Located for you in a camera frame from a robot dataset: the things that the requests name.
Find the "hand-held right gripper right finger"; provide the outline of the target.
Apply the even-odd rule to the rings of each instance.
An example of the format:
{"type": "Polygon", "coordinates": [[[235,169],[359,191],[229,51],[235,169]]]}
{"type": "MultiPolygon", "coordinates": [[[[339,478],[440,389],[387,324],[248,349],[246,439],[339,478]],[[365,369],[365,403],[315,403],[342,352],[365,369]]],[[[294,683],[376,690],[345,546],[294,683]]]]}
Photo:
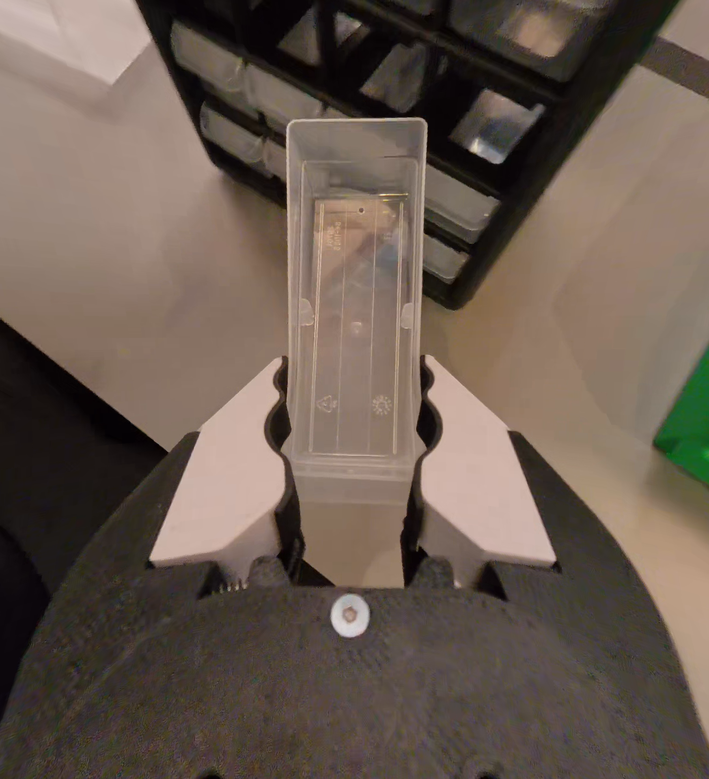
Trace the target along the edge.
{"type": "Polygon", "coordinates": [[[425,558],[458,587],[504,562],[550,570],[557,556],[508,425],[434,357],[420,358],[419,456],[402,530],[408,586],[425,558]]]}

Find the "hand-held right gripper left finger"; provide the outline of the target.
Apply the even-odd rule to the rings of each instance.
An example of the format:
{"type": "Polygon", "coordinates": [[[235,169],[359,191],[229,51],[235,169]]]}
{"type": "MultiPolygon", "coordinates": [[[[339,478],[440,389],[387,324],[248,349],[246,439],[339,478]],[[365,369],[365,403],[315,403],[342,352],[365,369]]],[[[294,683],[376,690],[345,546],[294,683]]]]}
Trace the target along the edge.
{"type": "Polygon", "coordinates": [[[154,567],[214,562],[226,577],[248,577],[268,556],[298,576],[300,501],[282,453],[287,378],[288,359],[273,360],[198,430],[149,556],[154,567]]]}

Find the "small clear plastic drawer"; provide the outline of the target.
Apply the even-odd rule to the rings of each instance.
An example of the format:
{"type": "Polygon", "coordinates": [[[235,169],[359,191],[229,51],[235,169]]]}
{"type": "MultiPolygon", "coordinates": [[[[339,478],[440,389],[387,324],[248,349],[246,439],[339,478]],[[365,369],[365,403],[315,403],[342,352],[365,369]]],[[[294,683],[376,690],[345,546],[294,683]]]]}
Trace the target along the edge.
{"type": "Polygon", "coordinates": [[[287,128],[288,453],[302,499],[407,501],[423,445],[427,124],[287,128]]]}

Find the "rows of clear cabinet drawers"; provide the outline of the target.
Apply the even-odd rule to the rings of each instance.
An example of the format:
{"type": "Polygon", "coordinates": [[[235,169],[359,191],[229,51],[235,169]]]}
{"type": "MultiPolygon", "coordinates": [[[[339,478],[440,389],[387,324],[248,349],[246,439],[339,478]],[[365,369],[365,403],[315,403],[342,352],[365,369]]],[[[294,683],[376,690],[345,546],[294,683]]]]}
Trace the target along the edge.
{"type": "Polygon", "coordinates": [[[255,136],[242,164],[268,178],[285,179],[294,120],[425,120],[426,265],[446,285],[546,187],[605,17],[605,2],[160,5],[155,39],[198,132],[231,157],[208,121],[255,136]]]}

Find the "black drawer cabinet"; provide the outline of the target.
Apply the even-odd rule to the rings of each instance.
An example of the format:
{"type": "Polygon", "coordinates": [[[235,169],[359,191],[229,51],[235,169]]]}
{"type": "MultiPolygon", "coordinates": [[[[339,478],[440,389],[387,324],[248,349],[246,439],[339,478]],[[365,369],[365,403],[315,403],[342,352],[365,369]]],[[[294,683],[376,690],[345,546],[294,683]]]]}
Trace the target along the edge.
{"type": "Polygon", "coordinates": [[[405,111],[427,122],[427,162],[498,208],[475,238],[431,222],[429,235],[463,253],[423,292],[466,305],[585,132],[654,42],[678,2],[136,2],[201,140],[200,109],[216,106],[203,78],[171,50],[174,23],[355,118],[397,118],[361,92],[398,44],[417,44],[418,96],[405,111]],[[452,136],[485,92],[543,112],[505,160],[485,160],[452,136]]]}

